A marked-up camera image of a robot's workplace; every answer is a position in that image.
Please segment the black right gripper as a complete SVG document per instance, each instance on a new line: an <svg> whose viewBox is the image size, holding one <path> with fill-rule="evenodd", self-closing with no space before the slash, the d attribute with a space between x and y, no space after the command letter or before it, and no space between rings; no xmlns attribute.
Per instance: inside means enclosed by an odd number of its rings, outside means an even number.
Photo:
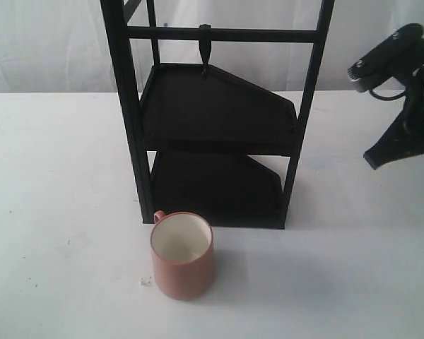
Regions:
<svg viewBox="0 0 424 339"><path fill-rule="evenodd" d="M404 123L400 116L395 118L378 142L364 152L363 158L373 170L390 162L424 155L423 38L408 50L405 73Z"/></svg>

